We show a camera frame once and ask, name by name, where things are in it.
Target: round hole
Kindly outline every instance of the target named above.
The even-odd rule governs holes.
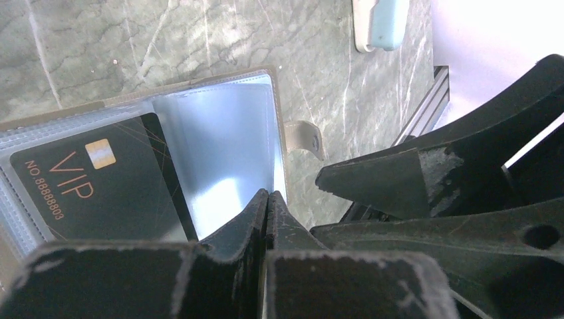
[[[548,249],[560,240],[560,232],[550,225],[538,225],[529,228],[523,236],[526,245],[536,249]]]

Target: white wall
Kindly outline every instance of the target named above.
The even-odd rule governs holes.
[[[438,125],[472,111],[538,60],[564,55],[564,1],[432,0],[435,65],[450,67]]]

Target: vip card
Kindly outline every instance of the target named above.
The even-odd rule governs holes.
[[[197,239],[157,115],[12,154],[58,239]]]

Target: marble floor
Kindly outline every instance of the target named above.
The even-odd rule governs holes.
[[[283,120],[318,125],[326,151],[289,155],[289,208],[336,222],[349,203],[317,172],[388,147],[433,81],[430,0],[397,51],[358,53],[352,23],[339,0],[2,0],[0,121],[271,64]]]

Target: gold chip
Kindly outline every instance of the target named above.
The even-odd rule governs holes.
[[[86,152],[95,169],[100,169],[116,162],[116,157],[107,138],[85,145]]]

